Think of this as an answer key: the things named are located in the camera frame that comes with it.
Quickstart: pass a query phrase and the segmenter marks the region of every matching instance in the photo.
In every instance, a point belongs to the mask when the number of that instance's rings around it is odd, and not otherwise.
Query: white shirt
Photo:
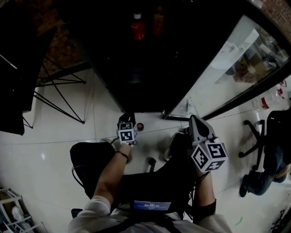
[[[68,233],[95,233],[105,228],[110,228],[120,224],[127,219],[127,212],[115,209],[110,215],[110,203],[102,196],[94,196],[85,206],[76,218],[74,218],[68,227]],[[178,214],[172,213],[170,216],[174,226],[182,233],[231,233],[224,217],[214,214],[201,220],[198,225],[181,220]],[[167,233],[164,227],[156,225],[153,222],[136,223],[123,231],[124,233]]]

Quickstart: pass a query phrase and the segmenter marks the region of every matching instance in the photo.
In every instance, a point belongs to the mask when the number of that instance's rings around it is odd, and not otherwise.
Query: jeans
[[[171,144],[173,156],[158,171],[122,177],[111,210],[120,203],[137,200],[172,202],[169,211],[184,211],[189,192],[196,181],[196,170],[194,162],[187,155],[185,135],[177,134],[174,141]],[[115,150],[107,142],[79,142],[71,148],[73,166],[82,165],[75,172],[90,199],[94,195],[99,176],[114,154]]]
[[[263,195],[272,182],[282,183],[286,179],[286,175],[280,178],[275,178],[275,175],[286,166],[283,162],[283,149],[281,147],[276,147],[271,154],[266,153],[265,150],[265,159],[266,156],[271,156],[270,161],[272,161],[271,166],[273,167],[265,169],[262,173],[251,172],[244,177],[245,189],[258,196]]]

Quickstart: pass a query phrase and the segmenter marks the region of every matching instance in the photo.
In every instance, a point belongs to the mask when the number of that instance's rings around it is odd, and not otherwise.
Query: black pants
[[[112,209],[120,203],[137,200],[172,202],[169,211],[183,211],[196,181],[194,162],[187,155],[187,137],[189,136],[176,135],[171,144],[173,157],[158,171],[124,175]],[[76,168],[75,171],[89,198],[93,197],[99,176],[114,154],[115,150],[107,142],[79,142],[71,148],[73,166],[84,166]]]

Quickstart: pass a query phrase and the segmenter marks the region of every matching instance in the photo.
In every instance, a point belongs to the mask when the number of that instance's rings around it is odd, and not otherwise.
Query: black wrist strap
[[[125,158],[127,158],[127,161],[128,161],[128,156],[127,156],[126,154],[124,154],[124,153],[121,153],[120,151],[116,151],[116,153],[119,153],[119,154],[121,154],[122,156],[124,156]]]

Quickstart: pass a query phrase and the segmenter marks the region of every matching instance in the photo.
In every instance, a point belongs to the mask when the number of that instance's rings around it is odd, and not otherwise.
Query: small screen
[[[167,211],[171,202],[142,202],[133,201],[134,209]]]

